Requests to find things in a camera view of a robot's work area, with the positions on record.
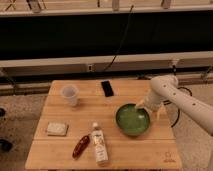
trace gray floor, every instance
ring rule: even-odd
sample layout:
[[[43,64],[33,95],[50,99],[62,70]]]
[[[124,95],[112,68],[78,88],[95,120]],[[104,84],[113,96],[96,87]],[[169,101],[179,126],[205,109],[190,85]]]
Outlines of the gray floor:
[[[187,87],[192,90],[194,97],[213,105],[213,85]],[[6,138],[14,144],[9,153],[0,151],[0,171],[25,170],[24,164],[46,96],[43,94],[0,97],[0,107],[7,111],[7,115],[0,118],[0,138]],[[176,107],[169,105],[167,110],[173,122]],[[185,114],[181,114],[180,121],[173,131],[183,162],[183,170],[205,171],[213,149],[212,138]]]

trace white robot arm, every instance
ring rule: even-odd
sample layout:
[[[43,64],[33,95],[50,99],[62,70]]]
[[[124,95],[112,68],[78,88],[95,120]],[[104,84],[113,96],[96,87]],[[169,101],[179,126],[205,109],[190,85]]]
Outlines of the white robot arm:
[[[136,104],[136,108],[142,106],[157,111],[162,102],[167,99],[213,136],[213,107],[177,89],[177,77],[171,75],[154,77],[151,79],[150,86],[149,95],[143,103]],[[213,170],[213,153],[208,171],[211,169]]]

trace green bowl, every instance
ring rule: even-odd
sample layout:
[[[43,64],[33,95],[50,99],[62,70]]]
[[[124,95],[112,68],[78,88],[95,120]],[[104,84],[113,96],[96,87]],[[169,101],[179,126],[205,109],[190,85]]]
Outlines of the green bowl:
[[[125,104],[116,113],[116,123],[128,136],[139,136],[150,125],[149,114],[145,109],[135,109],[135,104]]]

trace bottle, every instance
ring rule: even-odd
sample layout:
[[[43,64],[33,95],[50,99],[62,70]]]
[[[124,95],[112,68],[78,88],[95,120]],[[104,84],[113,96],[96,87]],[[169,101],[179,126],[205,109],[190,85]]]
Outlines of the bottle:
[[[104,142],[104,135],[97,122],[93,123],[92,139],[95,146],[96,162],[98,164],[105,164],[108,162],[108,154],[106,144]]]

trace black phone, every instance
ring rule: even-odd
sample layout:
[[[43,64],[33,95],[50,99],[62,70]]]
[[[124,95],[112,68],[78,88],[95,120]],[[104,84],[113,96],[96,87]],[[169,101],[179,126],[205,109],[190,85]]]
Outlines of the black phone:
[[[104,90],[104,93],[105,93],[106,97],[110,97],[110,96],[114,95],[112,87],[111,87],[109,81],[102,81],[101,82],[101,86],[102,86],[102,88]]]

